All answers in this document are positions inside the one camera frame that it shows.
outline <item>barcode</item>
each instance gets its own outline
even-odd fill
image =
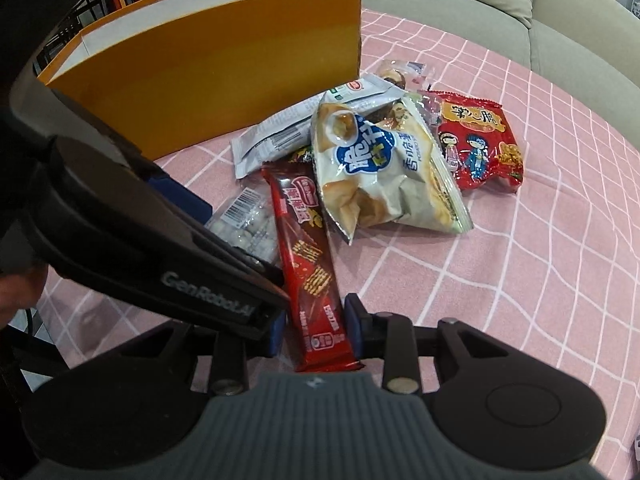
[[[280,133],[277,133],[270,138],[274,149],[281,150],[299,142],[302,139],[302,133],[296,126],[292,126],[282,130]]]
[[[254,208],[262,201],[262,195],[250,187],[245,187],[220,219],[235,227],[242,229],[250,219]]]

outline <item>sofa backrest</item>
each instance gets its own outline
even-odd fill
[[[533,19],[591,50],[640,87],[640,20],[616,0],[533,0]]]

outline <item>table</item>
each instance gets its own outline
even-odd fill
[[[457,317],[589,383],[608,418],[594,464],[629,478],[640,419],[638,151],[558,87],[462,38],[368,10],[362,35],[363,72],[384,58],[417,60],[436,69],[437,89],[501,102],[526,172],[517,195],[489,187],[466,195],[476,224],[466,235],[387,224],[360,230],[351,247],[332,235],[340,293],[420,325]],[[160,164],[218,207],[239,189],[229,150],[238,134]],[[38,307],[71,366],[163,320],[54,272]],[[291,370],[287,355],[253,360],[250,373]],[[380,375],[379,362],[368,365]],[[436,389],[427,358],[422,376]]]

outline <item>red snack wrapper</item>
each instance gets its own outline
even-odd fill
[[[522,184],[523,160],[502,105],[452,92],[431,93],[442,99],[438,140],[460,189],[500,177],[515,192]]]
[[[262,176],[271,186],[290,319],[302,354],[296,371],[361,368],[344,329],[313,167],[282,161],[265,164]]]

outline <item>yellow cardboard box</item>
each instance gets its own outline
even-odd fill
[[[358,78],[360,0],[141,0],[40,74],[151,159]]]

